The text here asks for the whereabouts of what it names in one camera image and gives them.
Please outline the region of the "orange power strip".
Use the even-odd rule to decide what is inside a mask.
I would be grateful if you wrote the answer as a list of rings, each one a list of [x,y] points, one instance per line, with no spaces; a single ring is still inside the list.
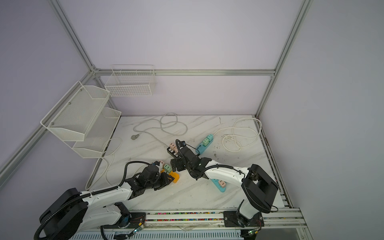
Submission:
[[[178,180],[180,179],[179,174],[177,174],[177,173],[175,173],[175,172],[173,172],[173,171],[172,171],[171,173],[169,173],[168,175],[170,175],[170,176],[172,176],[172,177],[175,178],[174,181],[173,181],[172,183],[177,183]]]

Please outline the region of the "green adapter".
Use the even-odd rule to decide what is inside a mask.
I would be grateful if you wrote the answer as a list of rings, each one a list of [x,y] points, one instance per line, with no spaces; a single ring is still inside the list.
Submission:
[[[163,166],[163,169],[165,170],[165,172],[167,172],[168,174],[172,172],[172,167],[169,166],[168,164],[165,164]]]

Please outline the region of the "black power strip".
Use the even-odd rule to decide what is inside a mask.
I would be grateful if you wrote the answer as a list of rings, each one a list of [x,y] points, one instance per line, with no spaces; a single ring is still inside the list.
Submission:
[[[180,156],[178,155],[178,153],[176,153],[173,149],[171,149],[170,147],[167,148],[167,152],[168,154],[173,158],[173,159],[177,159],[177,158],[180,158]]]

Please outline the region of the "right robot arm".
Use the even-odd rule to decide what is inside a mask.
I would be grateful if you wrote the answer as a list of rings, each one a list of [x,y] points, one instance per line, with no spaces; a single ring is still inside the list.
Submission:
[[[195,154],[185,142],[176,139],[178,156],[190,176],[199,179],[216,179],[232,184],[243,190],[246,198],[239,205],[238,213],[245,220],[258,213],[269,214],[274,208],[278,184],[259,165],[248,168],[218,163],[210,158]]]

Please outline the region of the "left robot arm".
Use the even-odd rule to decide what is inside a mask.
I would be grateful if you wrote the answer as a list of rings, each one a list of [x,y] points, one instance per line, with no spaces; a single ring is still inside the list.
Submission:
[[[76,188],[65,191],[39,218],[40,226],[34,234],[35,240],[68,240],[84,230],[105,226],[125,228],[135,220],[124,201],[170,185],[175,178],[164,169],[161,162],[144,163],[141,173],[127,178],[124,168],[122,180],[111,187],[79,192]]]

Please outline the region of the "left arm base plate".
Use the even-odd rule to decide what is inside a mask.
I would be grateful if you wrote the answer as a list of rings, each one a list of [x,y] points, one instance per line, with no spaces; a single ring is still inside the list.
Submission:
[[[104,229],[136,229],[140,224],[146,221],[146,213],[131,213],[130,216],[121,217],[114,225],[106,225]]]

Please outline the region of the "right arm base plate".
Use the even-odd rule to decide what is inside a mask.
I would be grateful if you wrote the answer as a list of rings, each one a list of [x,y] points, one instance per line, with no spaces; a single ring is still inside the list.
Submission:
[[[225,227],[264,227],[264,218],[261,212],[256,213],[251,219],[248,219],[236,211],[224,211]]]

